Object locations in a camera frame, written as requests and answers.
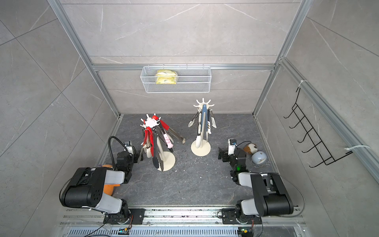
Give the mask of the long steel white tongs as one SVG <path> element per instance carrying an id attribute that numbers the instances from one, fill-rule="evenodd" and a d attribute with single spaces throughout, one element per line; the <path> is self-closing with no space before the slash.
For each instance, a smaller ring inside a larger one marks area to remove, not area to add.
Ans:
<path id="1" fill-rule="evenodd" d="M 146 153 L 145 150 L 146 150 L 146 145 L 144 145 L 144 146 L 141 148 L 140 152 L 139 152 L 139 157 L 138 157 L 138 159 L 137 159 L 138 162 L 142 162 L 142 161 L 144 160 L 144 154 Z"/>

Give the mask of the cream utensil stand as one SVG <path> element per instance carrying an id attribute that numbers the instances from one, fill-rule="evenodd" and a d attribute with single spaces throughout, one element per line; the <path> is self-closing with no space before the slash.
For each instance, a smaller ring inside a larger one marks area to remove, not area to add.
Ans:
<path id="1" fill-rule="evenodd" d="M 211 100 L 205 102 L 204 98 L 202 99 L 201 102 L 198 100 L 196 101 L 198 104 L 194 105 L 194 107 L 197 108 L 197 112 L 199 111 L 199 118 L 198 118 L 198 123 L 197 123 L 197 135 L 195 141 L 191 144 L 191 151 L 198 157 L 204 157 L 208 155 L 211 151 L 211 145 L 208 141 L 208 136 L 207 133 L 205 133 L 204 139 L 202 140 L 200 137 L 200 132 L 201 132 L 201 111 L 202 107 L 205 104 L 207 106 L 207 109 L 211 109 L 211 107 L 214 106 L 214 104 L 210 104 Z"/>
<path id="2" fill-rule="evenodd" d="M 173 168 L 176 159 L 173 154 L 173 139 L 169 135 L 169 126 L 157 115 L 146 115 L 143 122 L 142 152 L 153 160 L 154 167 L 161 171 Z"/>

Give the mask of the black steel tongs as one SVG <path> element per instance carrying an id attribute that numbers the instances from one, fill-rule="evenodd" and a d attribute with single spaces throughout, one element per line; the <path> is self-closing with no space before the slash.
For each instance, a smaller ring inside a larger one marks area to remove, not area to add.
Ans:
<path id="1" fill-rule="evenodd" d="M 159 171 L 169 171 L 175 165 L 175 156 L 171 152 L 163 150 L 161 138 L 157 130 L 154 131 L 154 140 L 153 165 Z"/>

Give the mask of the red sleeved steel tongs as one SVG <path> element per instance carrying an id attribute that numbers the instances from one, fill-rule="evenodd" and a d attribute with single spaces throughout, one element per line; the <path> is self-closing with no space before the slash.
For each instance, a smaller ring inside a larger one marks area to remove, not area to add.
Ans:
<path id="1" fill-rule="evenodd" d="M 154 156 L 154 133 L 148 126 L 144 129 L 144 142 L 142 145 L 146 149 L 147 157 L 152 158 Z"/>

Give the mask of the red pink paw tongs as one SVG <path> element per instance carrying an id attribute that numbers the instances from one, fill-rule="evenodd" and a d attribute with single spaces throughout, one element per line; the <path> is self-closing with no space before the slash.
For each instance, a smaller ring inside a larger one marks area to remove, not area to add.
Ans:
<path id="1" fill-rule="evenodd" d="M 170 152 L 173 152 L 173 144 L 171 142 L 171 139 L 169 137 L 169 135 L 166 133 L 164 127 L 160 124 L 159 125 L 159 132 L 160 134 L 162 135 L 162 137 L 164 138 L 164 141 L 167 145 L 167 148 Z"/>

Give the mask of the slim white tongs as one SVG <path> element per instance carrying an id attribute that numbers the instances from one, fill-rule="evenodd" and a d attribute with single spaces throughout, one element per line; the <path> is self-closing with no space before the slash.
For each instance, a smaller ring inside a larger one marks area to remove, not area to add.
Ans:
<path id="1" fill-rule="evenodd" d="M 216 128 L 216 123 L 213 115 L 213 111 L 211 109 L 207 109 L 207 135 L 211 134 L 211 127 Z"/>

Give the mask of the red handled steel tongs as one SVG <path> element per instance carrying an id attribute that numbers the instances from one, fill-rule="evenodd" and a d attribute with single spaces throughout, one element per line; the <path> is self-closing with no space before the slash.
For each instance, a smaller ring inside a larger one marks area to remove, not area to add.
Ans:
<path id="1" fill-rule="evenodd" d="M 185 138 L 182 137 L 180 134 L 178 134 L 174 129 L 172 129 L 169 125 L 167 125 L 164 121 L 161 120 L 161 117 L 158 117 L 156 116 L 156 114 L 153 115 L 152 119 L 154 119 L 155 121 L 157 121 L 158 123 L 158 126 L 161 124 L 166 133 L 169 135 L 173 135 L 175 136 L 177 139 L 179 139 L 183 144 L 186 142 Z"/>

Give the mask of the steel tongs with ring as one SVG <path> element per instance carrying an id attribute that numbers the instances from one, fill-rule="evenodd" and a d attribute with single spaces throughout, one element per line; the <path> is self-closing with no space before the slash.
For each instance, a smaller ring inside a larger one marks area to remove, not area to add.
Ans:
<path id="1" fill-rule="evenodd" d="M 191 127 L 191 126 L 193 126 L 195 123 L 198 123 L 199 114 L 200 114 L 200 112 L 198 111 L 198 112 L 194 115 L 194 117 L 193 117 L 193 118 L 191 119 L 191 121 L 189 122 L 188 127 Z"/>

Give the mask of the blue handled cream tongs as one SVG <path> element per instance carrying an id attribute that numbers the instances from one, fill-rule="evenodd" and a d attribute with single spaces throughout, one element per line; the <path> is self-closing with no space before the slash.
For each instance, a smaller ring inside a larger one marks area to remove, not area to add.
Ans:
<path id="1" fill-rule="evenodd" d="M 207 106 L 204 104 L 201 111 L 201 132 L 200 137 L 203 140 L 205 133 L 207 132 Z"/>

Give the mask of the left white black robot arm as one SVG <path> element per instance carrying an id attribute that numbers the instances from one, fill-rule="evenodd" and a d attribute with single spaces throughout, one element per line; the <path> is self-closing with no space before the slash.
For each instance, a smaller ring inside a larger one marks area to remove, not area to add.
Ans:
<path id="1" fill-rule="evenodd" d="M 108 138 L 112 167 L 80 167 L 62 187 L 59 200 L 64 207 L 90 208 L 108 216 L 129 218 L 124 199 L 106 194 L 106 185 L 127 184 L 132 169 L 142 157 L 131 144 L 124 144 L 115 136 Z"/>

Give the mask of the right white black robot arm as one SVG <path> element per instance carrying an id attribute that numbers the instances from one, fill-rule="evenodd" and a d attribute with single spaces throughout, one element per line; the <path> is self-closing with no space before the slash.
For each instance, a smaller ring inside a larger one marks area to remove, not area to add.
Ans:
<path id="1" fill-rule="evenodd" d="M 231 179 L 237 185 L 252 189 L 253 197 L 239 200 L 232 210 L 222 210 L 224 215 L 232 215 L 232 221 L 248 223 L 257 217 L 289 215 L 294 205 L 277 173 L 249 172 L 246 166 L 246 153 L 241 148 L 233 152 L 219 149 L 218 159 L 231 166 Z"/>

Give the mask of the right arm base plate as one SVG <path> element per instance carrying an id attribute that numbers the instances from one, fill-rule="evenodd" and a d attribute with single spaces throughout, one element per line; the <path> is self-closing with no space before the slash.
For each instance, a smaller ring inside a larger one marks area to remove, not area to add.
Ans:
<path id="1" fill-rule="evenodd" d="M 223 208 L 217 212 L 216 217 L 222 220 L 224 225 L 252 225 L 262 224 L 262 219 L 258 215 L 245 215 L 242 211 L 234 208 Z"/>

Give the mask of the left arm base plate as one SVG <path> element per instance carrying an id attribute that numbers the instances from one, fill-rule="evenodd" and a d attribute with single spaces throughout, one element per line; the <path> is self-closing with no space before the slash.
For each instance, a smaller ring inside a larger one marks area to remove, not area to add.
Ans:
<path id="1" fill-rule="evenodd" d="M 106 214 L 103 224 L 111 225 L 141 225 L 144 220 L 146 210 L 144 208 L 132 208 L 127 211 L 122 210 L 118 214 Z"/>

